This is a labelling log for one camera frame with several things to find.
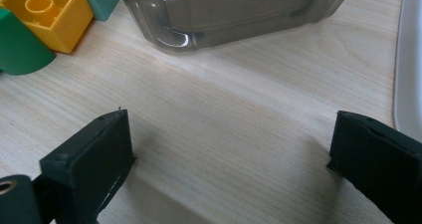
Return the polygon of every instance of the light wood surface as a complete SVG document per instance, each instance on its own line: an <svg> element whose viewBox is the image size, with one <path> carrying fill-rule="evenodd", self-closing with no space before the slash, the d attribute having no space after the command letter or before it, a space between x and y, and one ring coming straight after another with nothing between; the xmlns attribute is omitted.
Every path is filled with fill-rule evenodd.
<svg viewBox="0 0 422 224"><path fill-rule="evenodd" d="M0 176L128 109L138 160L107 223L389 223L329 171L336 112L393 126L401 0L345 0L317 24L188 54L158 51L120 0L71 55L0 75Z"/></svg>

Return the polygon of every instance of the gray translucent bin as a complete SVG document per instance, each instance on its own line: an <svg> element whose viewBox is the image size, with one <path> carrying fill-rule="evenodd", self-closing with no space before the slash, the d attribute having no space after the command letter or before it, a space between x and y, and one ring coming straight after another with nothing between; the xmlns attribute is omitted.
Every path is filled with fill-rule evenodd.
<svg viewBox="0 0 422 224"><path fill-rule="evenodd" d="M315 23L343 0L124 0L145 38L195 51Z"/></svg>

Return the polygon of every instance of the white plastic tray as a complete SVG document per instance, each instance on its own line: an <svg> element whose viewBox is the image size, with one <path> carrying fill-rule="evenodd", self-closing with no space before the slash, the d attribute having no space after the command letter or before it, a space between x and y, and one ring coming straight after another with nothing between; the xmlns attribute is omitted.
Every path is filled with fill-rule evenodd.
<svg viewBox="0 0 422 224"><path fill-rule="evenodd" d="M422 142L422 1L403 0L397 42L394 118L397 130Z"/></svg>

